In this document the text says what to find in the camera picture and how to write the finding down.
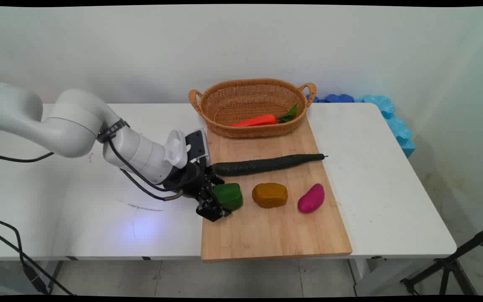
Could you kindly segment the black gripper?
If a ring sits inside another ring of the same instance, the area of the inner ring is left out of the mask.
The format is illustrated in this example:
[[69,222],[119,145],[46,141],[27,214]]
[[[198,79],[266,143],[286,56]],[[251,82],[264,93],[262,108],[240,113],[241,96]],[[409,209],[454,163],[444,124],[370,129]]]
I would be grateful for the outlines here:
[[199,203],[196,213],[215,222],[231,214],[218,201],[212,188],[213,185],[225,183],[215,174],[213,166],[207,166],[205,162],[189,162],[182,169],[172,170],[164,180],[164,188],[173,192],[182,190],[184,195],[194,197]]

